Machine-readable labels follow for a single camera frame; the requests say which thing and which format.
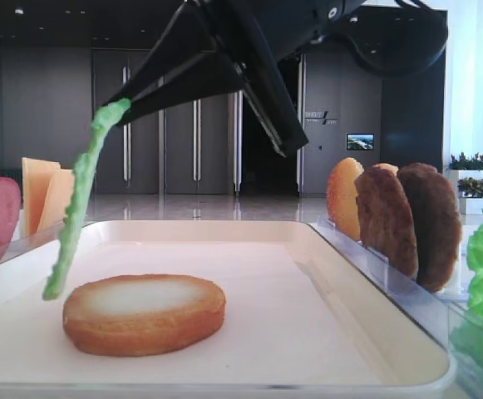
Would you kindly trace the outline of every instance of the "glossy floor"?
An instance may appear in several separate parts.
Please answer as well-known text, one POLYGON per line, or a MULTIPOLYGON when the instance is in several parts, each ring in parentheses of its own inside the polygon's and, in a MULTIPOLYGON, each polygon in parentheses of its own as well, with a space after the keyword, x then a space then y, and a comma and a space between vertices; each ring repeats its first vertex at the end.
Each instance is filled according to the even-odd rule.
POLYGON ((294 220, 326 217, 326 199, 294 196, 96 195, 87 218, 128 220, 294 220))

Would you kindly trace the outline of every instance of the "wall-mounted screen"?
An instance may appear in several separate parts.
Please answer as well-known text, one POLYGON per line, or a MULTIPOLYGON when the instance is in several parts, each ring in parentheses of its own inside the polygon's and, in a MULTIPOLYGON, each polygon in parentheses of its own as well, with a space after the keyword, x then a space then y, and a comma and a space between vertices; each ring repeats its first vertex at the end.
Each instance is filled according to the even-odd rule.
POLYGON ((374 135, 347 135, 347 150, 373 151, 374 135))

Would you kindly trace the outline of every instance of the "dark doorway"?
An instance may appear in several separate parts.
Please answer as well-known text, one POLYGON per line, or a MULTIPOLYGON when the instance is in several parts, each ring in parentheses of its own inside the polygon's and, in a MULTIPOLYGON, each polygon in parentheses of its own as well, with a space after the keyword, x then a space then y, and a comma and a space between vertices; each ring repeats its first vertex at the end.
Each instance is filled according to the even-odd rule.
MULTIPOLYGON (((295 109, 300 56, 278 63, 295 109)), ((298 195, 297 158, 278 155, 249 103, 243 99, 242 195, 298 195)))

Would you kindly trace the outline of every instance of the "white planter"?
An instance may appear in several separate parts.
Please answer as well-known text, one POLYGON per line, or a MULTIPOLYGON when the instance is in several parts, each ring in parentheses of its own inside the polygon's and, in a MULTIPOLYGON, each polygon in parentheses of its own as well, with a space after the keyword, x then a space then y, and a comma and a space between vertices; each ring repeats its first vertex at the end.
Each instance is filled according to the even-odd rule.
POLYGON ((459 180, 468 179, 469 177, 472 179, 481 180, 483 179, 483 170, 448 170, 447 177, 452 188, 454 189, 454 193, 456 193, 456 197, 460 198, 461 194, 457 188, 459 180))
POLYGON ((459 210, 462 214, 482 214, 483 198, 459 198, 459 210))

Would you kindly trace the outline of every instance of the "gray door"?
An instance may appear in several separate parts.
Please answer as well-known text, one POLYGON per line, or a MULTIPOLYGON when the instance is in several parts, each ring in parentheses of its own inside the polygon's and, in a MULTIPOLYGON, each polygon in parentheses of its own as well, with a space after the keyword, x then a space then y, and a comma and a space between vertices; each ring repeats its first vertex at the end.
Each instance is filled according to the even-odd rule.
MULTIPOLYGON (((145 56, 140 52, 93 53, 95 108, 121 88, 124 70, 131 76, 145 56)), ((114 127, 99 157, 96 194, 157 194, 158 134, 157 114, 133 122, 126 133, 122 127, 114 127)))
POLYGON ((165 110, 165 192, 228 194, 227 95, 165 110))
POLYGON ((193 103, 165 110, 165 192, 196 194, 193 103))
POLYGON ((228 194, 228 95, 201 101, 199 194, 228 194))

